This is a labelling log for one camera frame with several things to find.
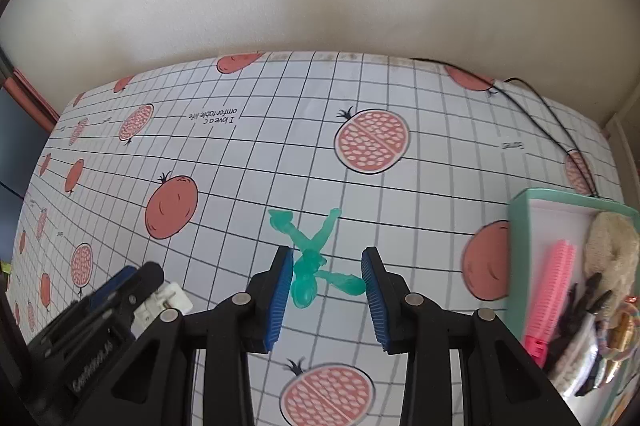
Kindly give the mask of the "green plastic figurine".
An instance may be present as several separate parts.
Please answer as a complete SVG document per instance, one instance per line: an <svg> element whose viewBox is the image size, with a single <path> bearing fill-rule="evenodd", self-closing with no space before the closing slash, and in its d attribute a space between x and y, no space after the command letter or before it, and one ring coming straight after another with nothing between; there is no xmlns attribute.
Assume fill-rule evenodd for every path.
<svg viewBox="0 0 640 426"><path fill-rule="evenodd" d="M330 210L320 229L311 238L293 224L291 211L270 209L268 213L270 226L282 235L287 235L300 252L299 258L294 261L291 284L291 297L295 307L304 309L311 305L318 295L318 280L326 281L347 295L359 296L366 291L363 279L324 269L326 257L322 255L322 249L341 216L342 212L338 207Z"/></svg>

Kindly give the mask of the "white floss pick box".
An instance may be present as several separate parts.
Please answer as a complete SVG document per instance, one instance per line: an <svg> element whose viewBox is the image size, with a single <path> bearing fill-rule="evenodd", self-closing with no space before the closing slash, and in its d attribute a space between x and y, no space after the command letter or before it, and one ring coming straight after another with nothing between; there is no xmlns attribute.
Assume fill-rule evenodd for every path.
<svg viewBox="0 0 640 426"><path fill-rule="evenodd" d="M134 309L131 333L139 337L151 323L167 309L176 309L186 315L193 309L193 303L176 282L164 282L158 290Z"/></svg>

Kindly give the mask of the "black hair claw clip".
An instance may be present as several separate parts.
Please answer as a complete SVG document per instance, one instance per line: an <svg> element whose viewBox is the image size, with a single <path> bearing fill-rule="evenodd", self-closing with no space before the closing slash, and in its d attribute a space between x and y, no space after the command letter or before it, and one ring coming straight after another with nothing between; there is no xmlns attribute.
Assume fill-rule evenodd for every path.
<svg viewBox="0 0 640 426"><path fill-rule="evenodd" d="M601 281L602 273L593 273L579 298L578 284L570 288L558 331L548 346L544 373L563 399L579 394L598 360L597 315L612 296L611 290L596 296Z"/></svg>

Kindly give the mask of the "red yellow snack packet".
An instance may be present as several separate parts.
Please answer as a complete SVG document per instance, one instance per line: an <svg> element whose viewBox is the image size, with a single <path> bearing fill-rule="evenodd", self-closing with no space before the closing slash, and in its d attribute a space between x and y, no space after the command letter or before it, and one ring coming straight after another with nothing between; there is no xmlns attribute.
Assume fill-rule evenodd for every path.
<svg viewBox="0 0 640 426"><path fill-rule="evenodd" d="M608 321L604 320L597 336L599 354L604 361L602 386L614 380L623 362L634 354L639 344L639 310L634 305L623 303L615 316L617 325L610 328Z"/></svg>

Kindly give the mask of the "pomegranate pattern grid tablecloth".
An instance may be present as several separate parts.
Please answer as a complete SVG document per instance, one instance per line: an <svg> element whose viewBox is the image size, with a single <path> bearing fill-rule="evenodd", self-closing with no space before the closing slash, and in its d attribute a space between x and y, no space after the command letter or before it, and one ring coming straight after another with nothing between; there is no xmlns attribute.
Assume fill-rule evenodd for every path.
<svg viewBox="0 0 640 426"><path fill-rule="evenodd" d="M357 273L374 245L410 287L472 311L466 243L522 190L570 190L575 148L600 194L619 200L600 127L523 86L476 92L440 64L332 53L268 54L232 73L210 59L144 72L61 114L26 190L9 300L32 338L85 294L72 256L88 244L90 289L155 261L206 310L285 242L270 209L312 235L338 207L329 269Z"/></svg>

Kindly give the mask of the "teal storage box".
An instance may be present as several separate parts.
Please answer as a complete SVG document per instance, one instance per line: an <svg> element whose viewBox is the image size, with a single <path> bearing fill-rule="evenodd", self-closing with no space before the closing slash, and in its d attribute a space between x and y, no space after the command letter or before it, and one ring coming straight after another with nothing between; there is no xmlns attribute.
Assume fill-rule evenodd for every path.
<svg viewBox="0 0 640 426"><path fill-rule="evenodd" d="M605 367L639 347L639 214L608 200L529 188L509 204L506 326L578 422L603 425Z"/></svg>

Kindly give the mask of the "pink hair comb clip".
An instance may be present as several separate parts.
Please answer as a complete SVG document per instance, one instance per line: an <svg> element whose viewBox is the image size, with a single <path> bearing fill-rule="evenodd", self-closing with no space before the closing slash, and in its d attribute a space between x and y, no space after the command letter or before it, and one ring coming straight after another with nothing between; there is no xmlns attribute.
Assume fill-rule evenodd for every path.
<svg viewBox="0 0 640 426"><path fill-rule="evenodd" d="M539 368L546 362L548 347L564 308L575 251L575 246L566 240L556 241L550 247L529 305L524 347Z"/></svg>

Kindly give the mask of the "cream lace scrunchie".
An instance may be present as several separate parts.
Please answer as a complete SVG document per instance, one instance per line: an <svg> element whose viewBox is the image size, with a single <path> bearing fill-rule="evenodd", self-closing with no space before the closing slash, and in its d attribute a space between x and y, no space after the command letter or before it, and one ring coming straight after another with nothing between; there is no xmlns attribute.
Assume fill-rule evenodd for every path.
<svg viewBox="0 0 640 426"><path fill-rule="evenodd" d="M608 319L630 293L639 260L639 235L629 217L600 212L589 227L582 250L582 269L586 278L597 272L601 281L596 296L611 296L599 316Z"/></svg>

